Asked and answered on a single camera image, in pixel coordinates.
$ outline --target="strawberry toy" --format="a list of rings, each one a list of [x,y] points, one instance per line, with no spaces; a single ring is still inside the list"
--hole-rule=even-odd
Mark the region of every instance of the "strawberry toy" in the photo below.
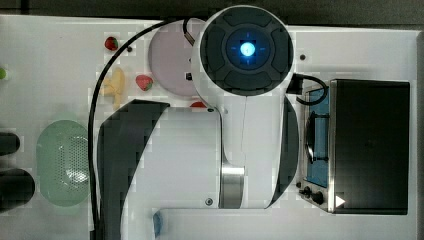
[[[153,85],[152,78],[146,75],[138,75],[137,78],[135,79],[135,82],[143,91],[149,90],[150,88],[152,88],[152,85]]]
[[[205,104],[203,102],[200,102],[200,101],[199,102],[192,103],[190,105],[190,107],[206,108]]]
[[[118,49],[118,41],[114,37],[108,37],[105,41],[105,48],[110,51],[116,51]]]

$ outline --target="blue light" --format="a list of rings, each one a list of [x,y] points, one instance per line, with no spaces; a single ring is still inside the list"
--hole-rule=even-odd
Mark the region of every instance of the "blue light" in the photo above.
[[[244,56],[250,57],[255,53],[255,45],[250,42],[245,42],[240,46],[240,52]]]

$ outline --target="orange toy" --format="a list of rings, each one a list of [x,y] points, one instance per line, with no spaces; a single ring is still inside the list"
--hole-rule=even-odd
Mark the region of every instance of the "orange toy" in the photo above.
[[[113,109],[118,110],[121,105],[121,95],[125,87],[125,75],[122,69],[115,68],[112,78],[105,78],[103,88],[100,90],[102,96],[113,96]]]

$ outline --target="wire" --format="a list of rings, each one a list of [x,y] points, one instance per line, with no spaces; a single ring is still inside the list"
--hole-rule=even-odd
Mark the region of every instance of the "wire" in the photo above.
[[[94,139],[94,115],[96,113],[96,103],[97,98],[99,96],[100,88],[102,86],[103,80],[109,71],[112,64],[115,62],[115,60],[121,55],[122,52],[124,52],[134,41],[139,39],[141,36],[145,35],[146,33],[149,33],[153,31],[156,28],[160,28],[166,24],[179,21],[182,19],[175,19],[175,20],[165,20],[160,23],[154,24],[143,31],[137,33],[135,36],[130,38],[124,45],[122,45],[115,54],[110,58],[108,63],[103,68],[102,72],[100,73],[99,79],[97,80],[96,86],[94,88],[93,92],[93,98],[91,99],[91,105],[90,105],[90,115],[88,117],[88,168],[90,173],[90,189],[91,189],[91,211],[93,215],[93,223],[94,223],[94,231],[96,229],[99,229],[100,224],[100,216],[97,209],[97,186],[96,186],[96,175],[94,172],[94,162],[93,162],[93,139]]]
[[[184,37],[191,44],[191,46],[193,46],[195,40],[194,40],[193,36],[191,36],[191,34],[187,31],[187,23],[188,23],[189,20],[190,20],[190,18],[184,19],[184,22],[183,22],[183,32],[184,32]]]
[[[324,90],[324,92],[322,93],[322,96],[320,98],[318,98],[317,100],[312,101],[312,102],[307,102],[307,101],[305,101],[305,100],[303,100],[303,99],[301,99],[299,97],[296,97],[296,100],[300,104],[303,104],[303,105],[306,105],[306,106],[317,105],[318,103],[324,101],[324,99],[327,97],[328,87],[325,85],[325,83],[321,79],[318,79],[318,78],[312,77],[312,76],[308,76],[308,75],[298,74],[298,73],[293,74],[293,78],[292,79],[294,79],[294,80],[295,79],[308,79],[308,80],[311,80],[311,81],[316,82],[319,85],[321,85],[322,86],[322,89]]]

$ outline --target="green mesh container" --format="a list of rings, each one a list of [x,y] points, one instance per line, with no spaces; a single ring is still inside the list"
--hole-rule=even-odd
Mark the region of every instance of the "green mesh container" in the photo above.
[[[50,124],[37,142],[41,194],[52,204],[69,207],[89,193],[87,130],[75,121]]]

